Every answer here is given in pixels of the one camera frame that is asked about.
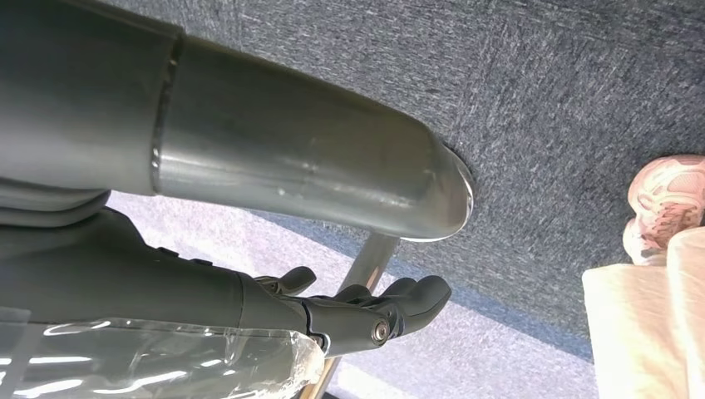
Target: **plastic film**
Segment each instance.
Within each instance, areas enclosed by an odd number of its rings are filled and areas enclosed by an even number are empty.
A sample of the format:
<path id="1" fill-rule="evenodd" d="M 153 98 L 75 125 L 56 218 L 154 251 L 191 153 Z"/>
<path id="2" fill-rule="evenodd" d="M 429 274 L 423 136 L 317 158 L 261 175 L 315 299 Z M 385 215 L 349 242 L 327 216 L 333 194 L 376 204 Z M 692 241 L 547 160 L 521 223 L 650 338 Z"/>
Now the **plastic film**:
<path id="1" fill-rule="evenodd" d="M 289 399 L 323 372 L 321 349 L 295 331 L 3 320 L 0 342 L 9 334 L 30 342 L 0 346 L 0 372 L 22 371 L 0 385 L 13 398 Z"/>

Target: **metal rod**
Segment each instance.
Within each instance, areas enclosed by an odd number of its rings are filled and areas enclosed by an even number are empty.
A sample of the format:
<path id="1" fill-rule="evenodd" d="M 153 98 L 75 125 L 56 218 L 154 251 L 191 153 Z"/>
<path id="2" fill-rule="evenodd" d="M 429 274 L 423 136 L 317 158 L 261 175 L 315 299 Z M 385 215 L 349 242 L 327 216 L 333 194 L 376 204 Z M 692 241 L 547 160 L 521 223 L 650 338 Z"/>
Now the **metal rod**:
<path id="1" fill-rule="evenodd" d="M 398 244 L 398 237 L 370 233 L 360 253 L 357 254 L 357 257 L 352 262 L 348 275 L 345 276 L 338 291 L 353 284 L 364 285 L 369 288 L 370 291 L 374 290 Z M 328 359 L 324 366 L 321 379 L 318 383 L 305 387 L 299 398 L 321 399 L 339 363 L 340 357 Z"/>

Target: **metal pipe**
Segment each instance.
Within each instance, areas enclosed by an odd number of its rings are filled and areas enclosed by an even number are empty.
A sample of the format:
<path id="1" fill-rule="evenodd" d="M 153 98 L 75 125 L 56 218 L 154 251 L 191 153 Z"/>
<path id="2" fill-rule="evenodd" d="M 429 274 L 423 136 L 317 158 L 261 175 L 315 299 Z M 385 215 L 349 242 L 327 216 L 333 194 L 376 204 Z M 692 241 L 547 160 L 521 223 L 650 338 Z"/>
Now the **metal pipe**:
<path id="1" fill-rule="evenodd" d="M 89 0 L 11 0 L 0 52 L 0 179 L 412 240 L 466 223 L 464 175 L 421 122 L 179 27 Z"/>
<path id="2" fill-rule="evenodd" d="M 373 291 L 387 268 L 389 260 L 394 255 L 394 249 L 398 244 L 398 237 L 371 233 L 362 246 L 360 253 L 352 262 L 352 266 L 338 291 L 340 292 L 353 284 L 364 285 L 370 291 Z M 326 360 L 321 379 L 318 383 L 305 387 L 299 399 L 321 399 L 338 368 L 340 359 L 340 357 L 334 357 Z"/>

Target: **shoe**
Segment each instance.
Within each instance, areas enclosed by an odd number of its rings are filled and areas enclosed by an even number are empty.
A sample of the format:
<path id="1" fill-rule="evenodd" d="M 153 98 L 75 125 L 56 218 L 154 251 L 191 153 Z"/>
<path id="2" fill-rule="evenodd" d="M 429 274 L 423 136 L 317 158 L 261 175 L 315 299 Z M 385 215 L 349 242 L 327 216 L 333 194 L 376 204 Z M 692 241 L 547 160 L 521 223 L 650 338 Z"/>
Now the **shoe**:
<path id="1" fill-rule="evenodd" d="M 644 166 L 629 186 L 637 217 L 624 229 L 634 264 L 666 264 L 668 241 L 700 226 L 705 211 L 705 156 L 675 155 Z"/>

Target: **metal bolt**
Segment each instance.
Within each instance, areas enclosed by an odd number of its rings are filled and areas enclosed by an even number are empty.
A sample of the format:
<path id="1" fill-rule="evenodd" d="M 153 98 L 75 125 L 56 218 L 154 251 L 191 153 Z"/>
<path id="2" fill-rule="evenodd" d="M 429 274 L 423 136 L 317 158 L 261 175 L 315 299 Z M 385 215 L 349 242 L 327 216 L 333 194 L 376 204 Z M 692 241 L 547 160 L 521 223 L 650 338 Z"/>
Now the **metal bolt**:
<path id="1" fill-rule="evenodd" d="M 380 320 L 372 329 L 372 340 L 377 345 L 382 345 L 389 338 L 389 323 L 387 320 Z"/>

